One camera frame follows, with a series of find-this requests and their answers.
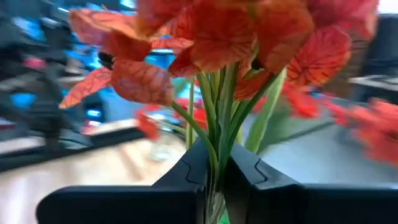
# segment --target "artificial flower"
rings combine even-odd
[[[369,108],[354,106],[345,112],[345,118],[349,117],[354,124],[356,138],[365,145],[367,155],[398,166],[398,106],[372,100]],[[337,121],[347,125],[346,119]]]
[[[129,100],[169,106],[173,86],[170,73],[143,62],[153,48],[188,47],[190,42],[177,39],[161,40],[159,34],[150,38],[137,35],[135,16],[112,11],[74,9],[69,14],[70,24],[83,42],[99,45],[111,55],[112,70],[101,67],[74,86],[61,102],[61,108],[79,103],[84,97],[112,86],[115,92]]]
[[[256,103],[256,105],[254,105],[253,109],[252,109],[252,113],[259,113],[262,109],[262,106],[264,105],[264,103],[266,103],[266,97],[263,96],[260,98],[260,100]]]
[[[138,129],[141,130],[148,139],[156,140],[159,138],[159,130],[156,122],[150,119],[143,110],[136,110]]]

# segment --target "green leaf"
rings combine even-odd
[[[216,110],[213,104],[213,100],[211,99],[211,86],[206,76],[202,73],[199,73],[197,75],[197,80],[200,87],[200,93],[203,98],[203,104],[205,105],[207,128],[210,135],[210,141],[213,141],[215,137],[216,127]]]
[[[284,84],[286,77],[286,68],[278,75],[276,81],[267,90],[267,101],[264,103],[261,112],[258,114],[256,120],[253,122],[248,138],[244,143],[244,147],[253,152],[257,153],[260,142],[266,132],[268,120],[274,111],[275,105],[279,99],[280,91]]]
[[[263,155],[269,148],[269,146],[278,143],[286,135],[287,127],[286,123],[290,117],[290,110],[284,106],[277,108],[272,113],[268,120],[266,132],[260,141],[257,154]]]
[[[188,81],[184,78],[174,78],[172,82],[174,86],[174,96],[179,96],[188,84]]]
[[[194,81],[193,79],[190,84],[190,90],[189,90],[189,108],[188,112],[189,115],[193,117],[193,87],[194,87]],[[185,136],[185,140],[187,142],[187,149],[190,149],[192,144],[193,144],[193,129],[192,126],[187,123],[187,135]]]
[[[231,127],[231,109],[233,104],[233,93],[236,83],[236,74],[239,69],[239,62],[234,65],[228,67],[223,88],[220,93],[220,107],[219,109],[219,123],[221,127],[221,135],[219,141],[219,161],[220,161],[220,175],[223,175],[223,172],[226,167],[226,163],[228,161],[228,157],[231,154],[232,145],[229,144],[230,137],[230,127]]]
[[[231,120],[231,136],[229,138],[229,143],[232,145],[236,140],[236,135],[238,134],[239,128],[243,124],[244,119],[248,116],[250,111],[253,109],[254,105],[260,100],[264,95],[266,90],[275,82],[277,75],[274,75],[270,80],[254,95],[251,100],[241,101],[238,108],[235,111],[234,116]]]

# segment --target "flower stem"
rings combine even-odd
[[[181,134],[185,134],[185,129],[183,129],[183,128],[181,128],[181,127],[178,127],[178,126],[176,126],[176,125],[172,125],[172,124],[169,124],[169,123],[163,122],[163,121],[157,121],[157,120],[154,120],[154,121],[155,121],[156,123],[159,123],[159,124],[161,124],[161,125],[163,125],[163,126],[166,126],[166,127],[170,128],[170,129],[174,129],[174,130],[180,132]]]
[[[199,125],[193,120],[192,116],[190,116],[180,105],[178,105],[175,101],[172,103],[172,108],[180,114],[190,125],[191,127],[197,132],[199,138],[203,141],[204,145],[206,146],[209,152],[209,159],[210,159],[210,169],[212,173],[218,175],[218,161],[216,152],[214,150],[213,145],[211,144],[209,138],[207,137],[206,133],[199,127]]]
[[[239,69],[239,62],[228,67],[224,78],[223,89],[220,93],[219,122],[221,126],[220,142],[218,145],[220,160],[220,175],[224,174],[228,157],[231,154],[232,145],[229,143],[231,133],[231,111],[233,104],[233,93],[236,83],[236,76]]]
[[[194,87],[195,79],[193,78],[190,82],[190,91],[189,91],[189,107],[188,112],[191,117],[193,117],[193,87]],[[190,149],[193,144],[193,130],[190,123],[187,123],[187,135],[185,136],[185,140],[187,142],[187,149]]]
[[[200,92],[203,98],[203,104],[205,105],[205,112],[207,117],[207,128],[209,131],[210,141],[213,142],[215,138],[215,122],[216,122],[216,110],[211,99],[211,86],[209,81],[206,79],[205,74],[199,73],[197,80],[200,87]]]

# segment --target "flower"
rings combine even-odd
[[[266,103],[266,98],[263,96],[260,98],[260,100],[254,105],[252,109],[252,113],[259,113],[262,109],[262,106]]]
[[[199,98],[195,102],[193,102],[193,106],[197,109],[204,109],[205,105],[203,104],[203,99]]]
[[[160,106],[159,105],[144,105],[144,111],[157,111],[160,110]]]
[[[135,16],[118,12],[74,9],[69,18],[81,41],[99,45],[102,52],[113,57],[113,61],[110,62],[112,70],[101,67],[75,85],[60,108],[71,107],[107,86],[112,86],[119,96],[129,101],[171,105],[173,86],[170,73],[143,60],[151,49],[184,48],[191,44],[190,41],[140,37],[134,30]]]
[[[137,0],[137,32],[159,30],[192,40],[169,67],[173,77],[212,72],[241,61],[234,99],[252,97],[288,66],[297,86],[320,86],[350,57],[356,31],[374,35],[378,0]],[[254,46],[263,71],[250,78]]]
[[[136,16],[71,10],[70,25],[79,39],[99,45],[113,64],[112,71],[99,68],[87,75],[60,107],[106,86],[129,101],[170,106],[170,77],[215,72],[238,61],[233,74],[238,101],[254,96],[287,64],[295,86],[322,85],[349,59],[346,31],[373,36],[377,1],[137,0]],[[143,62],[157,48],[177,54],[167,71]],[[253,60],[261,66],[255,73]]]
[[[282,96],[289,103],[293,117],[301,119],[318,118],[318,101],[308,93],[295,90],[291,84],[285,83],[282,87]]]
[[[150,119],[143,110],[136,110],[138,129],[140,129],[148,139],[156,140],[159,138],[159,130],[156,122]]]
[[[364,143],[370,158],[398,166],[398,106],[372,100],[369,107],[350,109],[356,137]]]
[[[204,109],[194,109],[193,119],[203,129],[207,129],[206,111]]]

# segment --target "flower petal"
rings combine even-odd
[[[240,9],[218,9],[202,2],[194,13],[192,60],[202,70],[216,71],[251,56],[254,26]]]
[[[307,0],[317,28],[338,24],[368,40],[374,35],[379,0]]]
[[[60,103],[61,109],[66,109],[80,103],[86,96],[109,86],[112,71],[101,67],[86,75],[85,79],[77,83]]]
[[[234,100],[241,101],[252,98],[273,75],[275,74],[263,71],[252,78],[238,78],[234,90]]]
[[[137,28],[142,35],[151,36],[176,17],[192,0],[137,0]]]
[[[173,100],[169,73],[144,62],[116,58],[111,85],[129,101],[170,106]]]
[[[351,55],[351,38],[336,26],[317,30],[287,66],[295,86],[321,86],[345,65]]]
[[[270,1],[257,10],[258,59],[278,74],[312,33],[312,18],[301,0]]]
[[[136,37],[135,17],[118,12],[72,9],[69,12],[69,23],[81,41],[92,45],[102,45],[112,29]]]
[[[185,8],[180,14],[169,22],[170,35],[193,40],[195,26],[193,24],[193,6]]]
[[[192,40],[184,38],[169,38],[152,41],[153,49],[186,49],[193,44]]]
[[[105,38],[102,51],[119,58],[143,61],[151,50],[145,40],[132,38],[120,30],[112,30]]]
[[[177,55],[177,58],[168,68],[172,77],[190,77],[200,72],[200,69],[193,64],[191,59],[191,48],[185,49]]]

